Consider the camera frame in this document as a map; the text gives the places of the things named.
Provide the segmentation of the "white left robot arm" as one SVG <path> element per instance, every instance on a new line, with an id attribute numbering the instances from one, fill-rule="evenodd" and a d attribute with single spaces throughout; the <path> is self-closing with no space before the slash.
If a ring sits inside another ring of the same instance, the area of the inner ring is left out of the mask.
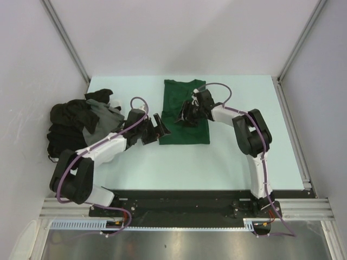
<path id="1" fill-rule="evenodd" d="M 107 216 L 115 216 L 120 204 L 114 200 L 114 192 L 94 183 L 94 170 L 112 161 L 138 140 L 147 145 L 171 134 L 157 113 L 153 117 L 156 126 L 144 107 L 132 108 L 120 131 L 110 133 L 84 149 L 63 151 L 49 184 L 60 203 L 99 205 Z"/>

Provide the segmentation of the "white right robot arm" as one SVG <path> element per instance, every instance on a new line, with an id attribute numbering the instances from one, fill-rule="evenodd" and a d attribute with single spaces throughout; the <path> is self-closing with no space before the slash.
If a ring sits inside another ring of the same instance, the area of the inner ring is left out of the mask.
<path id="1" fill-rule="evenodd" d="M 234 129 L 238 148 L 247 156 L 250 169 L 250 211 L 256 217 L 263 217 L 274 204 L 274 196 L 267 173 L 267 152 L 272 135 L 261 112 L 227 107 L 215 102 L 209 90 L 194 89 L 192 100 L 183 102 L 176 122 L 196 127 L 200 119 L 220 122 Z"/>

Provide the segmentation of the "green t shirt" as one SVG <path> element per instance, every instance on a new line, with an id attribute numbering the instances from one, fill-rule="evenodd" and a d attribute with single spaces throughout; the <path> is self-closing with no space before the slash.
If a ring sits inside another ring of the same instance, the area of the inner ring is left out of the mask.
<path id="1" fill-rule="evenodd" d="M 191 101 L 193 90 L 204 84 L 205 81 L 197 79 L 190 82 L 164 80 L 161 120 L 171 134 L 160 138 L 160 145 L 210 144 L 209 124 L 206 119 L 201 119 L 194 127 L 177 121 L 184 101 Z"/>

